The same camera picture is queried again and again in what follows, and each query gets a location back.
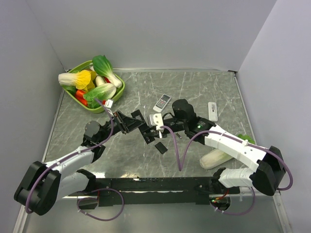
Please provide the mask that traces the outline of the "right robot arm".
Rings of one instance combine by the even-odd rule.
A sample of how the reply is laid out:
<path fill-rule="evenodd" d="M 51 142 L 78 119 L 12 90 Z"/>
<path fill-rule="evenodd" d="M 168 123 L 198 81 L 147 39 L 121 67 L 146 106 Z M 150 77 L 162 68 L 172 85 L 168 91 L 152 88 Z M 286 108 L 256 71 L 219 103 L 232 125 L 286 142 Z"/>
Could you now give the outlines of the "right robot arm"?
<path fill-rule="evenodd" d="M 150 124 L 142 132 L 150 143 L 155 138 L 184 131 L 191 142 L 218 149 L 246 167 L 239 169 L 221 168 L 214 174 L 212 188 L 223 193 L 232 187 L 253 187 L 259 192 L 273 196 L 288 168 L 284 163 L 279 148 L 265 148 L 234 136 L 214 122 L 196 115 L 194 108 L 186 99 L 179 99 L 172 104 L 173 115 L 163 119 L 161 114 L 150 116 Z"/>

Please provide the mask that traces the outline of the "black remote battery cover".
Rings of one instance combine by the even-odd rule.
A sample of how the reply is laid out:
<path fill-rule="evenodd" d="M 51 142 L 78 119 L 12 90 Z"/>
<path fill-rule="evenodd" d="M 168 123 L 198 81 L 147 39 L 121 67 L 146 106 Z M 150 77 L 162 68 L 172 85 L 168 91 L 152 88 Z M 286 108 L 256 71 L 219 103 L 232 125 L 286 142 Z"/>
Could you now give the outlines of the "black remote battery cover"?
<path fill-rule="evenodd" d="M 155 148 L 161 153 L 164 154 L 168 151 L 168 149 L 161 143 L 158 142 L 157 144 L 155 144 Z"/>

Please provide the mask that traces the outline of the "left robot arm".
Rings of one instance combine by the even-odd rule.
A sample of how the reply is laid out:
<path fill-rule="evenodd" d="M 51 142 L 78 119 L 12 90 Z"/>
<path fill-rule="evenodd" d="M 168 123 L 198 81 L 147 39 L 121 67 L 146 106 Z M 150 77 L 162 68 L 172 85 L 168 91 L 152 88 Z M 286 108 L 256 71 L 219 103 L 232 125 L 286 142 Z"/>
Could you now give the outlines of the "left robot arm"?
<path fill-rule="evenodd" d="M 83 167 L 101 157 L 104 143 L 111 136 L 119 132 L 127 134 L 144 124 L 140 110 L 131 116 L 116 111 L 104 125 L 90 121 L 85 126 L 83 142 L 76 150 L 54 161 L 36 161 L 29 166 L 14 193 L 14 200 L 28 212 L 42 216 L 62 197 L 80 191 L 91 195 L 96 189 L 96 176 Z"/>

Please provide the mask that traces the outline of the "black slim remote control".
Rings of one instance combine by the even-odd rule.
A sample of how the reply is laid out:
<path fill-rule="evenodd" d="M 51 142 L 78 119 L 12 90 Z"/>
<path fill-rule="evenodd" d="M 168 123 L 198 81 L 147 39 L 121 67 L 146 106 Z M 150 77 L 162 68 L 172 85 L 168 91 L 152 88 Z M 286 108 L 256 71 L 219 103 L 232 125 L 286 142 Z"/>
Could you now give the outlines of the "black slim remote control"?
<path fill-rule="evenodd" d="M 140 125 L 138 129 L 141 135 L 143 136 L 143 139 L 146 142 L 146 144 L 150 144 L 151 142 L 155 141 L 155 138 L 152 136 L 153 128 L 147 125 L 147 122 L 145 121 L 140 110 L 135 110 L 134 112 L 131 113 L 131 116 L 143 122 L 143 124 Z"/>

